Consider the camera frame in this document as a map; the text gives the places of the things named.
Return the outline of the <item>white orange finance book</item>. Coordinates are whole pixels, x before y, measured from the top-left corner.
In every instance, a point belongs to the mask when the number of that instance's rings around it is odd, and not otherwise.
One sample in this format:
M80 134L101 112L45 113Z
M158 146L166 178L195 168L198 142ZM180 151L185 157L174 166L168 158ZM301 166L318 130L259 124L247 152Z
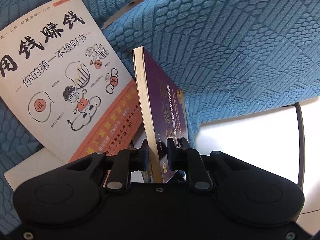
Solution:
M136 83L82 0L52 0L1 31L1 98L63 162L126 148Z

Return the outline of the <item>purple gold book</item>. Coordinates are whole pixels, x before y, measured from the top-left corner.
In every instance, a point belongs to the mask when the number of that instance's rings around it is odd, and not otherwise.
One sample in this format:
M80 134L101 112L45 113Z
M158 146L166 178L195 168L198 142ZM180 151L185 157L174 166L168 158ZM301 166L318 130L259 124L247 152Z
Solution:
M132 55L151 174L154 182L166 183L176 173L169 167L167 140L178 145L180 138L188 138L184 95L144 46L135 48Z

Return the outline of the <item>blue textured bedspread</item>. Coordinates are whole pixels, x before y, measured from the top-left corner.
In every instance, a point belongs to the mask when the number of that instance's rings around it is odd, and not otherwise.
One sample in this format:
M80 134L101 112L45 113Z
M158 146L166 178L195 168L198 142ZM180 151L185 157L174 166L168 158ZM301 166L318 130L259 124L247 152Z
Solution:
M1 0L1 30L51 0ZM133 0L82 0L99 27ZM319 96L319 0L145 0L103 34L134 77L144 45L185 96L189 142L204 122ZM1 99L1 233L19 226L4 173L40 143Z

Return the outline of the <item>dark metal bed rail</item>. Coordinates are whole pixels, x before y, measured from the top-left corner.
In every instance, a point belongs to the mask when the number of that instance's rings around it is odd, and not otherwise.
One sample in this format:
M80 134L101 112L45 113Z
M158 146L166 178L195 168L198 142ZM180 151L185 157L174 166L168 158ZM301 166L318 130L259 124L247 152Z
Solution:
M295 103L297 125L298 125L298 137L299 137L299 170L298 170L298 185L302 189L304 185L305 174L305 134L304 134L304 122L300 103Z

